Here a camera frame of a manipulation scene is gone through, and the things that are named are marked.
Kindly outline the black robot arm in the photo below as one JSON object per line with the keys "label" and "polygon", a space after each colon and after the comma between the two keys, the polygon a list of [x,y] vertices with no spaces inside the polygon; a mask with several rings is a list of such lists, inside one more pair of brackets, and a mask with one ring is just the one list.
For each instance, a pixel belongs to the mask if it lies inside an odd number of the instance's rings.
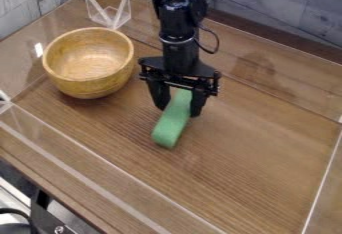
{"label": "black robot arm", "polygon": [[215,54],[200,45],[199,30],[215,33],[202,26],[206,17],[206,0],[152,0],[160,21],[159,40],[163,55],[140,58],[140,79],[146,81],[155,106],[164,110],[170,88],[191,92],[190,116],[198,117],[210,96],[218,95],[221,72],[199,57],[199,50]]}

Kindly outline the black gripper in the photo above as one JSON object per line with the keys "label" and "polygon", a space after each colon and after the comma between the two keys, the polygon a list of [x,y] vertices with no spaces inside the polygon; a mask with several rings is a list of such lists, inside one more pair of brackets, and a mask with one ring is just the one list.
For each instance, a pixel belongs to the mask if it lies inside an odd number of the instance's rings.
{"label": "black gripper", "polygon": [[143,57],[138,60],[142,67],[140,79],[147,82],[151,98],[158,109],[164,110],[171,100],[170,86],[192,90],[190,103],[191,116],[198,117],[210,95],[219,92],[221,72],[210,65],[198,61],[184,73],[166,69],[162,56]]}

